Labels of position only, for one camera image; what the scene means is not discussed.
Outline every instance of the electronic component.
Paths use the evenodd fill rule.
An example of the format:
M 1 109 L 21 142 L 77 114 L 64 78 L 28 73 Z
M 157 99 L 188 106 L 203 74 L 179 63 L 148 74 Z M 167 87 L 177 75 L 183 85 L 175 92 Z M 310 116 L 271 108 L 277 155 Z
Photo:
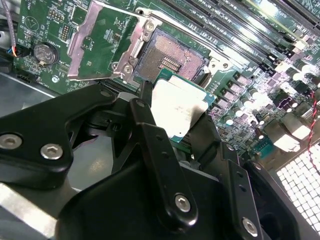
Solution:
M 256 114 L 254 115 L 254 117 L 255 117 L 255 119 L 256 119 L 256 121 L 258 122 L 259 125 L 265 124 L 265 121 L 264 121 L 264 119 L 262 118 L 262 116 L 261 116 L 260 113 L 256 113 Z
M 256 128 L 254 129 L 254 133 L 255 133 L 256 137 L 257 137 L 259 140 L 262 140 L 262 139 L 265 138 L 264 133 L 263 133 L 263 132 L 260 130 L 260 128 L 258 128 L 258 127 L 256 127 Z
M 294 99 L 292 99 L 292 100 L 289 102 L 289 105 L 290 105 L 293 109 L 295 109 L 295 108 L 298 106 L 298 103 L 297 103 Z
M 320 77 L 318 77 L 318 76 L 313 76 L 313 77 L 311 78 L 311 82 L 312 82 L 313 84 L 315 84 L 318 88 L 320 88 Z
M 48 13 L 49 17 L 52 17 L 54 20 L 57 20 L 59 22 L 63 22 L 64 21 L 64 16 L 60 15 L 59 13 L 57 13 L 55 10 L 50 9 L 49 13 Z
M 288 70 L 286 71 L 286 74 L 288 74 L 288 76 L 292 78 L 292 80 L 294 81 L 298 81 L 304 78 L 304 75 L 302 73 L 298 72 L 292 67 L 288 68 Z
M 228 99 L 230 102 L 234 101 L 237 99 L 237 96 L 234 95 L 232 92 L 228 91 L 227 89 L 223 88 L 221 90 L 221 94 L 225 99 Z
M 61 30 L 60 39 L 63 41 L 67 41 L 69 37 L 70 26 L 64 24 Z
M 310 133 L 310 129 L 303 125 L 292 112 L 287 113 L 281 121 L 286 129 L 297 139 L 303 140 Z
M 249 90 L 249 94 L 254 100 L 257 100 L 257 99 L 261 98 L 261 93 L 258 92 L 258 90 L 255 89 L 255 88 L 251 88 Z
M 233 111 L 233 113 L 234 113 L 234 115 L 236 116 L 236 117 L 238 117 L 238 118 L 240 118 L 243 114 L 244 114 L 244 112 L 240 109 L 240 107 L 238 107 L 238 106 L 235 106 L 233 109 L 232 109 L 232 111 Z
M 164 128 L 171 139 L 176 137 L 173 141 L 179 143 L 212 104 L 205 101 L 206 97 L 204 90 L 175 75 L 169 80 L 158 79 L 152 92 L 151 107 L 156 125 Z
M 221 108 L 225 109 L 230 106 L 230 103 L 227 101 L 223 100 L 222 98 L 217 98 L 216 99 L 216 104 L 219 105 Z
M 29 56 L 31 53 L 31 49 L 27 48 L 25 46 L 22 46 L 20 44 L 17 44 L 15 47 L 15 53 L 18 58 L 24 58 L 26 56 Z
M 248 78 L 246 78 L 245 76 L 242 76 L 240 73 L 235 73 L 234 75 L 233 75 L 233 78 L 238 82 L 238 83 L 240 83 L 240 84 L 242 84 L 242 85 L 244 85 L 244 86 L 246 86 L 246 85 L 249 85 L 249 84 L 251 84 L 251 80 L 250 79 L 248 79 Z
M 225 116 L 223 119 L 225 124 L 227 124 L 228 126 L 232 126 L 234 124 L 234 121 L 230 116 Z
M 184 79 L 193 81 L 208 64 L 209 59 L 164 31 L 156 29 L 142 50 L 133 74 L 154 82 L 160 71 L 166 68 Z
M 297 152 L 300 150 L 300 143 L 290 136 L 277 120 L 272 120 L 264 131 L 272 143 L 283 151 Z
M 229 81 L 227 83 L 227 86 L 229 87 L 229 89 L 235 93 L 242 93 L 245 89 L 241 86 L 239 86 L 238 84 L 234 83 L 233 81 Z
M 270 87 L 273 87 L 273 86 L 275 86 L 277 84 L 277 82 L 274 80 L 274 79 L 270 79 L 270 81 L 268 82 L 268 85 L 270 86 Z
M 304 61 L 300 61 L 296 68 L 300 70 L 302 73 L 306 74 L 310 73 L 312 67 Z
M 241 99 L 241 103 L 245 108 L 250 108 L 252 106 L 252 101 L 250 101 L 246 96 Z
M 42 67 L 55 64 L 59 60 L 57 49 L 48 42 L 41 42 L 34 46 L 33 56 Z
M 290 113 L 292 112 L 292 107 L 290 105 L 291 101 L 292 98 L 281 89 L 273 100 L 273 103 L 278 109 L 284 109 L 287 113 Z
M 294 88 L 299 94 L 310 97 L 311 96 L 311 89 L 308 87 L 307 84 L 305 84 L 303 81 L 298 81 L 298 84 Z

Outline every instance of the silver screw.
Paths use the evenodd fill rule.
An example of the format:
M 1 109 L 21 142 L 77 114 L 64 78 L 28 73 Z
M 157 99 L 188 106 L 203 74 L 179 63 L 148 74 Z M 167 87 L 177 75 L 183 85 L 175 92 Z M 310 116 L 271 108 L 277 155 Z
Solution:
M 147 30 L 148 32 L 153 32 L 155 30 L 155 25 L 148 21 L 146 24 L 145 24 L 145 30 Z
M 261 166 L 258 163 L 253 163 L 253 165 L 255 166 L 256 169 L 261 170 Z
M 226 145 L 226 147 L 227 147 L 230 151 L 235 150 L 235 149 L 234 149 L 234 147 L 233 147 L 233 146 L 231 146 L 230 144 L 227 144 L 227 145 Z
M 242 220 L 242 224 L 243 224 L 245 230 L 249 234 L 251 234 L 253 237 L 258 236 L 258 230 L 252 221 L 250 221 L 248 218 L 244 217 Z
M 101 91 L 100 93 L 101 93 L 101 95 L 103 95 L 103 96 L 105 96 L 107 98 L 111 97 L 111 94 L 106 92 L 106 91 Z
M 50 144 L 44 145 L 41 148 L 40 153 L 42 157 L 44 157 L 45 159 L 58 160 L 59 158 L 62 157 L 62 154 L 64 153 L 64 151 L 62 150 L 61 146 L 50 143 Z
M 180 209 L 182 212 L 187 213 L 191 210 L 191 205 L 189 200 L 183 195 L 175 196 L 175 205 Z
M 131 74 L 132 73 L 132 68 L 131 66 L 127 65 L 124 67 L 124 71 L 127 73 L 127 74 Z
M 136 104 L 138 104 L 140 107 L 144 108 L 146 105 L 142 101 L 136 101 Z
M 13 150 L 22 144 L 21 137 L 15 134 L 4 134 L 0 136 L 0 148 Z

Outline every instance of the dimm slot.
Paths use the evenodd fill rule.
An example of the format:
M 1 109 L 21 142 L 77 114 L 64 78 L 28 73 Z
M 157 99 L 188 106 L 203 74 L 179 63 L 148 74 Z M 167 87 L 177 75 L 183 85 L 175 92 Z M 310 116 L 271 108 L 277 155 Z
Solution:
M 297 12 L 299 12 L 301 15 L 303 15 L 307 20 L 310 22 L 314 22 L 315 25 L 320 24 L 320 19 L 312 14 L 308 9 L 306 9 L 304 6 L 302 6 L 299 2 L 295 0 L 285 0 L 285 2 L 290 5 L 293 9 L 295 9 Z
M 211 2 L 214 3 L 218 3 L 224 7 L 226 7 L 231 13 L 233 13 L 235 10 L 227 3 L 224 2 L 224 0 L 221 1 L 216 1 L 216 0 L 210 0 Z M 259 16 L 257 16 L 254 12 L 250 11 L 249 9 L 247 9 L 246 5 L 235 1 L 235 0 L 229 0 L 229 2 L 236 6 L 237 9 L 239 9 L 242 12 L 245 12 L 249 17 L 251 17 L 252 19 L 254 19 L 255 21 L 257 21 L 259 24 L 261 24 L 264 28 L 268 29 L 268 31 L 272 32 L 272 34 L 274 34 L 275 36 L 277 36 L 278 39 L 280 39 L 281 41 L 284 41 L 286 43 L 288 43 L 286 41 L 286 39 L 278 32 L 277 29 L 275 29 L 273 26 L 269 25 L 269 23 L 267 23 L 266 21 L 264 21 L 262 18 L 260 18 Z M 243 21 L 247 22 L 247 18 L 243 15 L 239 15 L 237 14 L 238 17 L 240 17 Z
M 212 14 L 216 15 L 216 13 L 213 11 L 213 9 L 220 11 L 224 15 L 226 15 L 230 20 L 232 20 L 234 23 L 242 26 L 243 28 L 247 29 L 249 32 L 252 33 L 252 35 L 255 35 L 260 38 L 261 41 L 263 41 L 266 45 L 269 45 L 271 48 L 275 48 L 278 46 L 278 42 L 275 42 L 269 35 L 265 34 L 263 31 L 260 29 L 256 28 L 253 24 L 251 24 L 248 21 L 244 21 L 241 17 L 231 14 L 232 11 L 228 9 L 228 7 L 224 6 L 223 2 L 221 2 L 220 5 L 214 3 L 211 5 L 211 3 L 204 2 L 201 4 L 201 2 L 197 0 L 186 0 L 188 3 L 192 4 L 194 7 L 200 8 L 202 12 L 204 12 L 206 15 L 211 16 Z
M 196 19 L 193 14 L 191 14 L 188 11 L 186 11 L 185 9 L 183 9 L 180 5 L 177 4 L 176 1 L 174 1 L 174 0 L 162 0 L 162 1 L 164 3 L 166 3 L 168 6 L 170 6 L 172 9 L 176 10 L 178 13 L 182 13 L 182 14 L 186 15 L 189 19 L 191 19 L 195 24 L 197 24 L 201 28 L 203 28 L 203 29 L 205 28 L 205 25 L 203 23 L 201 23 L 201 20 Z M 233 49 L 234 51 L 245 56 L 247 58 L 247 60 L 250 60 L 250 61 L 256 63 L 257 65 L 259 65 L 261 63 L 260 59 L 257 59 L 251 53 L 238 47 L 236 44 L 232 43 L 229 38 L 225 37 L 223 34 L 219 33 L 215 29 L 211 29 L 210 26 L 207 26 L 206 30 L 210 34 L 212 34 L 217 40 L 221 41 L 224 45 L 228 46 L 229 48 Z
M 317 36 L 320 36 L 320 27 L 318 26 L 318 22 L 310 22 L 283 0 L 270 0 L 270 2 L 276 4 L 282 11 L 290 15 L 293 19 L 295 19 L 299 24 L 303 25 L 310 32 L 314 33 Z
M 239 37 L 239 39 L 241 39 L 242 42 L 245 42 L 250 48 L 255 50 L 259 55 L 262 55 L 263 58 L 266 58 L 266 56 L 269 54 L 261 46 L 261 44 L 259 44 L 256 41 L 253 41 L 252 39 L 248 38 L 242 32 L 238 31 L 238 29 L 236 29 L 234 26 L 225 24 L 223 22 L 223 19 L 221 19 L 220 15 L 216 14 L 215 12 L 213 12 L 208 7 L 205 7 L 203 4 L 201 5 L 201 4 L 197 3 L 197 2 L 194 2 L 193 0 L 185 0 L 185 4 L 187 6 L 189 6 L 190 8 L 195 8 L 194 10 L 201 11 L 208 20 L 212 21 L 216 25 L 223 26 L 223 28 L 228 30 L 231 34 L 233 34 L 234 37 Z

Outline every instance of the cable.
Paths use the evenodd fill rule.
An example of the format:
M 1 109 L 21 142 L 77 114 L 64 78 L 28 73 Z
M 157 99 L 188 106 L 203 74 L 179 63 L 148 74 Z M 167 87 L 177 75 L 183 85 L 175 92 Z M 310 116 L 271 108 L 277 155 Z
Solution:
M 11 37 L 11 46 L 14 48 L 17 44 L 16 44 L 15 28 L 14 28 L 14 24 L 12 22 L 11 13 L 9 11 L 6 0 L 1 0 L 1 2 L 2 2 L 3 9 L 5 11 L 6 20 L 7 20 L 8 26 L 9 26 L 9 32 L 10 32 L 10 37 Z
M 12 49 L 12 54 L 13 54 L 13 56 L 15 56 L 15 57 L 17 58 L 16 47 L 13 46 L 11 49 Z
M 312 153 L 311 153 L 311 141 L 312 141 L 312 137 L 314 135 L 314 128 L 316 125 L 316 118 L 317 118 L 317 99 L 315 96 L 315 92 L 313 91 L 311 94 L 311 98 L 313 100 L 313 113 L 312 113 L 312 121 L 311 121 L 311 126 L 310 126 L 310 133 L 309 133 L 309 138 L 308 138 L 308 146 L 307 146 L 307 150 L 308 150 L 308 154 L 309 154 L 309 158 L 310 158 L 310 163 L 312 164 L 313 168 L 316 170 L 316 173 L 320 175 L 320 171 L 318 170 L 317 166 L 314 164 L 314 160 L 312 158 Z

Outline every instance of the ram slot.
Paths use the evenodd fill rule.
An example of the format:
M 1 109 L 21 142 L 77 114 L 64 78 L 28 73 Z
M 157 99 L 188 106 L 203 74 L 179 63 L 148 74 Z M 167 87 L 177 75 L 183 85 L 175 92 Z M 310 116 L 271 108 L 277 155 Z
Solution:
M 195 0 L 185 0 L 185 1 L 186 1 L 185 3 L 186 6 L 188 6 L 189 8 L 192 8 L 192 7 L 196 8 L 197 10 L 201 11 L 207 19 L 213 22 L 219 23 L 220 25 L 223 25 L 225 29 L 227 29 L 233 35 L 242 39 L 243 42 L 245 42 L 250 48 L 254 49 L 259 54 L 268 55 L 270 53 L 270 50 L 268 48 L 265 48 L 265 45 L 267 45 L 266 42 L 263 42 L 261 39 L 257 37 L 256 37 L 256 41 L 247 37 L 245 34 L 239 31 L 239 29 L 237 28 L 239 26 L 235 26 L 236 22 L 232 22 L 232 18 L 229 17 L 229 20 L 231 21 L 231 23 L 226 24 L 225 23 L 226 19 L 220 15 L 221 10 L 219 9 L 219 7 L 212 6 L 212 5 L 204 5 Z
M 219 5 L 224 6 L 225 8 L 228 9 L 228 11 L 231 14 L 235 14 L 235 12 L 238 12 L 239 14 L 236 14 L 237 17 L 241 18 L 243 21 L 245 22 L 249 22 L 251 23 L 251 26 L 254 28 L 257 28 L 257 26 L 255 26 L 255 24 L 253 22 L 250 22 L 248 20 L 248 18 L 253 19 L 254 21 L 256 21 L 257 23 L 259 23 L 263 28 L 265 28 L 265 35 L 267 35 L 269 38 L 271 38 L 271 35 L 276 36 L 276 38 L 279 40 L 279 44 L 281 44 L 284 47 L 287 47 L 288 44 L 290 44 L 289 42 L 287 42 L 287 40 L 278 32 L 277 29 L 275 29 L 273 26 L 269 25 L 269 23 L 267 23 L 266 21 L 264 21 L 262 18 L 258 17 L 255 13 L 253 13 L 252 11 L 250 11 L 246 5 L 244 5 L 243 3 L 239 2 L 239 1 L 235 1 L 235 0 L 221 0 L 218 2 Z
M 199 14 L 199 10 L 197 8 L 195 8 L 194 6 L 192 6 L 190 4 L 188 5 L 188 7 L 192 11 L 191 12 L 191 11 L 188 11 L 185 8 L 183 8 L 181 6 L 181 4 L 179 4 L 176 0 L 162 0 L 162 1 L 165 2 L 171 8 L 173 8 L 174 10 L 176 10 L 177 12 L 182 13 L 185 16 L 187 16 L 188 18 L 190 18 L 192 21 L 194 21 L 196 24 L 198 24 L 201 28 L 204 28 L 206 31 L 208 31 L 210 34 L 212 34 L 216 39 L 220 40 L 224 45 L 226 45 L 229 48 L 233 49 L 234 51 L 242 54 L 243 56 L 248 58 L 250 61 L 256 63 L 257 65 L 259 65 L 261 62 L 265 62 L 265 59 L 267 57 L 266 55 L 264 55 L 261 52 L 259 52 L 259 54 L 257 54 L 257 53 L 253 54 L 253 52 L 254 52 L 253 49 L 250 48 L 249 46 L 247 46 L 244 42 L 242 42 L 242 43 L 243 43 L 243 45 L 247 46 L 246 49 L 243 47 L 239 47 L 237 44 L 232 42 L 232 40 L 230 38 L 221 34 L 221 32 L 219 32 L 212 25 L 208 24 L 201 17 L 197 16 L 197 14 L 195 14 L 195 13 Z M 216 25 L 218 28 L 224 30 L 225 32 L 228 32 L 228 30 L 225 29 L 225 27 L 223 27 L 218 22 L 215 22 L 214 25 Z
M 285 0 L 285 2 L 290 5 L 294 10 L 296 10 L 298 13 L 300 13 L 303 17 L 305 17 L 309 22 L 313 23 L 315 27 L 318 29 L 320 26 L 318 24 L 320 23 L 320 19 L 313 15 L 308 9 L 306 9 L 304 6 L 302 6 L 299 2 L 295 0 Z
M 299 24 L 304 26 L 310 32 L 317 36 L 320 36 L 320 27 L 317 25 L 318 22 L 310 22 L 308 19 L 303 17 L 298 11 L 294 10 L 291 6 L 285 3 L 283 0 L 270 0 L 270 2 L 275 4 L 285 13 L 287 13 L 290 17 L 295 19 Z
M 265 34 L 263 31 L 256 28 L 253 24 L 251 24 L 250 26 L 250 23 L 248 21 L 242 20 L 241 17 L 234 14 L 234 11 L 232 13 L 229 13 L 228 8 L 221 4 L 219 5 L 218 3 L 210 4 L 204 0 L 186 0 L 186 1 L 189 4 L 193 5 L 194 7 L 201 9 L 201 11 L 204 12 L 206 15 L 208 16 L 217 15 L 217 17 L 223 21 L 224 20 L 222 19 L 223 16 L 219 15 L 219 12 L 222 13 L 233 22 L 233 25 L 236 24 L 238 25 L 238 27 L 242 27 L 248 30 L 250 34 L 255 36 L 257 39 L 260 38 L 259 39 L 260 42 L 258 42 L 258 44 L 260 45 L 261 45 L 261 42 L 263 41 L 262 44 L 268 45 L 270 49 L 274 49 L 275 47 L 278 46 L 278 43 L 276 43 L 271 37 L 269 37 L 268 34 Z

